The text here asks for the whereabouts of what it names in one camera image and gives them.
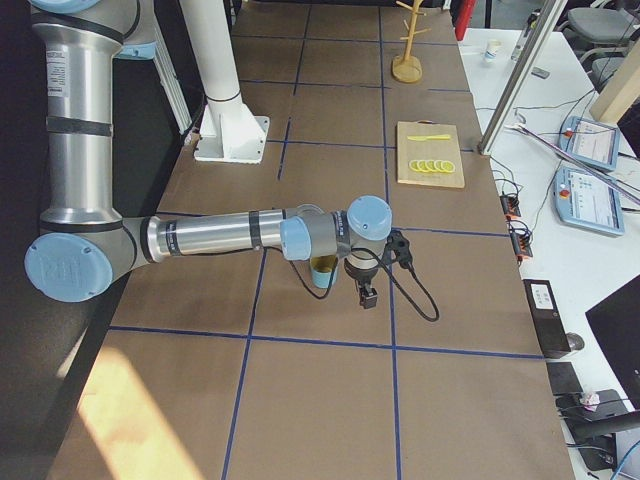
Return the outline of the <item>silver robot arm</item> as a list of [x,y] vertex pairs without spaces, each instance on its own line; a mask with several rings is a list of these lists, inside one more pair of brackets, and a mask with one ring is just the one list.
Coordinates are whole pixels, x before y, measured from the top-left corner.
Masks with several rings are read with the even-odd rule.
[[51,201],[26,251],[31,283],[62,302],[102,294],[124,274],[170,257],[276,249],[290,262],[332,257],[372,308],[392,212],[375,196],[345,211],[281,210],[163,220],[125,218],[112,201],[115,58],[156,52],[150,1],[35,1],[33,30],[46,47]]

